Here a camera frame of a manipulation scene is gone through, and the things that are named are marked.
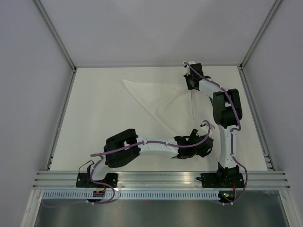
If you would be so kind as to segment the white cloth napkin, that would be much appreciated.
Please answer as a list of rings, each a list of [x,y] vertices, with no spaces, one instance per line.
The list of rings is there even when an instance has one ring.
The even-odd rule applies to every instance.
[[[122,84],[137,103],[153,117],[170,137],[188,136],[195,128],[192,92],[186,87],[138,83],[126,79]]]

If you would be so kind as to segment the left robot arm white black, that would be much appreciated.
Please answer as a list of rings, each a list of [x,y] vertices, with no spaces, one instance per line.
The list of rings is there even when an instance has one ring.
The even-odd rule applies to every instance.
[[[214,140],[209,136],[199,135],[193,129],[188,136],[176,136],[169,140],[148,139],[136,134],[135,129],[127,129],[106,140],[102,153],[92,154],[101,159],[88,169],[87,182],[92,187],[99,187],[111,169],[124,167],[139,156],[158,156],[171,159],[188,159],[194,156],[202,158],[213,149]]]

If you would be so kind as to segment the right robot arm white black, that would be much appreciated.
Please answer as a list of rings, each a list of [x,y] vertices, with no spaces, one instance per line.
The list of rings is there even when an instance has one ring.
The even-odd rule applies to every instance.
[[[236,137],[241,130],[242,108],[237,89],[225,89],[203,73],[202,64],[184,62],[188,90],[204,92],[211,100],[213,119],[220,132],[220,158],[215,173],[202,173],[203,188],[243,188],[242,164],[236,160]]]

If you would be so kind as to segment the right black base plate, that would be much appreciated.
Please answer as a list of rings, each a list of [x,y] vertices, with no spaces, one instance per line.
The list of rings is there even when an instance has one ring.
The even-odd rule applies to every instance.
[[[243,188],[245,186],[245,182],[242,174],[238,174],[237,176],[218,176],[216,173],[202,173],[200,177],[196,178],[202,184],[202,188],[226,188],[226,189],[234,189],[234,188]]]

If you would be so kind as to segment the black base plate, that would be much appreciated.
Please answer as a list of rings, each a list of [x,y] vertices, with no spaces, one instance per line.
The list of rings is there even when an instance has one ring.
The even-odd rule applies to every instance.
[[[237,176],[218,176],[216,173],[202,173],[200,177],[196,178],[202,184],[202,188],[226,188],[226,189],[234,189],[234,188],[243,188],[245,186],[245,182],[242,174],[238,174]]]
[[[91,180],[88,173],[78,173],[76,180],[76,188],[115,188],[118,183],[118,174],[108,173],[103,180]]]

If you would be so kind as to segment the right aluminium frame post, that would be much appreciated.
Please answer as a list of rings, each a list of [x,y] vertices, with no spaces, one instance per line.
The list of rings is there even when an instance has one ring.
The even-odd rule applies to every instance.
[[[273,21],[276,13],[278,12],[281,4],[283,3],[283,0],[275,0],[269,10],[269,12],[267,13],[264,21],[262,22],[256,36],[254,37],[250,47],[248,48],[242,62],[239,64],[239,68],[241,71],[244,70],[245,66],[248,64],[252,54],[254,53],[255,49],[257,48],[259,42],[261,41],[263,35],[265,34],[265,32],[267,31],[267,29],[269,28],[271,22]]]

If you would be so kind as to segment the aluminium frame post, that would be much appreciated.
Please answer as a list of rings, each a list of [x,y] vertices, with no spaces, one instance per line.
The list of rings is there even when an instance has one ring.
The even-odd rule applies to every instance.
[[[283,3],[283,0],[275,0],[269,10],[269,12],[267,13],[264,21],[262,22],[256,36],[254,37],[250,47],[248,48],[242,62],[239,64],[239,68],[241,71],[244,70],[245,66],[248,64],[252,54],[254,53],[255,49],[257,48],[259,42],[261,41],[263,35],[265,34],[265,32],[267,31],[267,29],[269,28],[271,22],[273,21],[276,13],[278,12],[281,4]]]
[[[41,0],[32,0],[32,3],[34,4],[35,8],[37,9],[38,13],[40,14],[40,17],[42,18],[44,24],[46,25],[46,27],[49,30],[50,34],[52,35],[53,39],[55,40],[61,54],[63,55],[64,59],[68,63],[72,72],[75,72],[77,70],[77,67],[75,66],[73,60],[71,59],[62,39],[59,36],[59,33],[57,32],[49,14],[47,13],[42,1]]]

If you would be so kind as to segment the back aluminium frame bar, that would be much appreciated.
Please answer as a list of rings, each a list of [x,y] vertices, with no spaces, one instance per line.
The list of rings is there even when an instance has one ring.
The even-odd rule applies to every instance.
[[[216,67],[216,66],[241,66],[241,63],[201,63],[202,67]],[[177,64],[120,64],[120,65],[78,65],[77,69],[86,68],[139,68],[139,67],[183,67],[183,63]]]

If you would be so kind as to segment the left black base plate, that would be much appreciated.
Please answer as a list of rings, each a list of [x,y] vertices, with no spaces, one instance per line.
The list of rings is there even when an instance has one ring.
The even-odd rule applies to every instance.
[[[91,180],[88,173],[78,173],[76,180],[76,188],[115,188],[118,183],[118,174],[108,173],[103,180]]]

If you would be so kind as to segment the front aluminium rail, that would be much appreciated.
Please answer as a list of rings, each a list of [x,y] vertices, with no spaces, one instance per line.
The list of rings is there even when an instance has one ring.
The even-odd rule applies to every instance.
[[[126,190],[195,190],[202,183],[197,171],[185,172],[117,172],[119,189]],[[75,189],[77,171],[39,171],[32,189]],[[282,171],[249,171],[247,190],[289,190],[290,184]]]

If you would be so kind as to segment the left aluminium frame post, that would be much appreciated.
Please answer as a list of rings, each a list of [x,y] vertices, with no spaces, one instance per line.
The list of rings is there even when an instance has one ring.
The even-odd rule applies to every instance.
[[[40,17],[42,18],[44,24],[46,25],[46,27],[49,30],[50,34],[52,35],[53,39],[55,40],[61,54],[63,55],[64,59],[68,63],[72,72],[75,72],[77,70],[77,67],[75,66],[73,60],[71,59],[62,39],[59,36],[59,33],[57,32],[49,14],[47,13],[42,1],[41,0],[32,0],[32,3],[34,4],[35,8],[37,9],[38,13],[40,14]]]

